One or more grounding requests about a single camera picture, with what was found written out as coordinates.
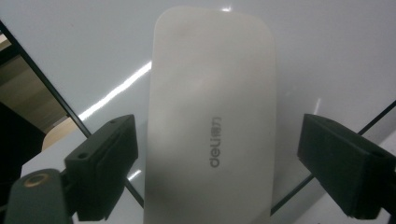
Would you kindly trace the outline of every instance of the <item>wooden surface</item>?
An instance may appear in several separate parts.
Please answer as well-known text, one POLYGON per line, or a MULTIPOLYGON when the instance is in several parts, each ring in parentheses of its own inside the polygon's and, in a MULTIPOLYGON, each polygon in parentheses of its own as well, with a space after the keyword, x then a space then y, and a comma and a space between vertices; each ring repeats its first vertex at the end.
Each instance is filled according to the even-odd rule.
POLYGON ((43 133, 66 115, 21 56, 0 66, 0 102, 43 133))
POLYGON ((5 35, 0 35, 0 50, 5 49, 6 47, 10 46, 9 40, 6 38, 5 35))
POLYGON ((42 150, 44 151, 48 147, 52 146, 77 128, 78 127, 76 123, 73 122, 73 120, 71 120, 70 118, 64 120, 51 131, 49 131, 47 136, 44 138, 42 150))

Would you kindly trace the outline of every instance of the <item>round hole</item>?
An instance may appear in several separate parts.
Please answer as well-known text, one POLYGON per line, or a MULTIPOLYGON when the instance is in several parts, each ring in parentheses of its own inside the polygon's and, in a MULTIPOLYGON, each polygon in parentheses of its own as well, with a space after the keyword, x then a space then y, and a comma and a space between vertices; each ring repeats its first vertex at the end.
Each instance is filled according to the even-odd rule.
POLYGON ((85 152, 78 155, 79 159, 85 159, 87 157, 88 157, 88 153, 85 153, 85 152))
POLYGON ((38 185, 44 183, 48 178, 49 178, 49 175, 47 175, 47 174, 34 175, 34 176, 29 177, 24 182, 24 186, 26 188, 32 188, 32 187, 35 187, 35 186, 38 186, 38 185))

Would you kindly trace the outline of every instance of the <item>deli logo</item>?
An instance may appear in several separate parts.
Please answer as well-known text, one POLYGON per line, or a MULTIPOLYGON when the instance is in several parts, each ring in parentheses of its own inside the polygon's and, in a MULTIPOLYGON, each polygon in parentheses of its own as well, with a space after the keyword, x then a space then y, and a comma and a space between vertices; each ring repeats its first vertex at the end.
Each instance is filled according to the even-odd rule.
POLYGON ((217 168, 220 166, 220 145, 221 145, 221 118, 212 119, 212 128, 210 129, 210 166, 217 168))

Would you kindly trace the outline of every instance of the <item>white surface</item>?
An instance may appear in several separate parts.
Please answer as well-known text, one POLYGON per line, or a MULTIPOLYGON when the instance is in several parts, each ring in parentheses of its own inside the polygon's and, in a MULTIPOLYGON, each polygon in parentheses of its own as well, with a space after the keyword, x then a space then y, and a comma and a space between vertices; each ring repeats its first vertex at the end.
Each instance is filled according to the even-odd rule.
POLYGON ((193 7, 156 23, 145 224, 268 223, 276 56, 262 21, 193 7))
MULTIPOLYGON (((80 130, 75 130, 67 135, 65 138, 59 140, 54 145, 50 146, 30 161, 26 162, 22 167, 21 176, 28 175, 34 171, 42 169, 57 169, 60 172, 64 169, 64 158, 78 147, 86 137, 80 130)), ((119 201, 114 207, 110 217, 107 221, 101 220, 97 222, 80 222, 77 214, 73 216, 74 223, 112 223, 124 224, 143 223, 143 209, 140 204, 134 199, 128 189, 120 196, 119 201)))
MULTIPOLYGON (((276 203, 307 171, 296 157, 303 113, 335 119, 354 131, 396 95, 396 2, 267 1, 0 1, 0 19, 67 103, 82 114, 150 61, 154 23, 173 6, 251 14, 276 40, 278 71, 276 203)), ((84 123, 91 132, 134 113, 143 192, 149 73, 84 123)))
POLYGON ((374 220, 347 217, 316 179, 271 216, 271 224, 386 224, 388 220, 384 209, 374 220))
POLYGON ((396 107, 363 136, 396 156, 396 107))

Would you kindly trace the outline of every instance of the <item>white plastic case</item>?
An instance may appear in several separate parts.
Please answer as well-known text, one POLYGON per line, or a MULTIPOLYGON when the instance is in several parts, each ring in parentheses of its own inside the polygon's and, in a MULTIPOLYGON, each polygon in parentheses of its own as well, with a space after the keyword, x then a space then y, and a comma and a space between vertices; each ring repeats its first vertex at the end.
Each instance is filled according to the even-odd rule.
POLYGON ((192 7, 162 14, 144 223, 268 223, 275 134, 275 43, 265 24, 192 7))

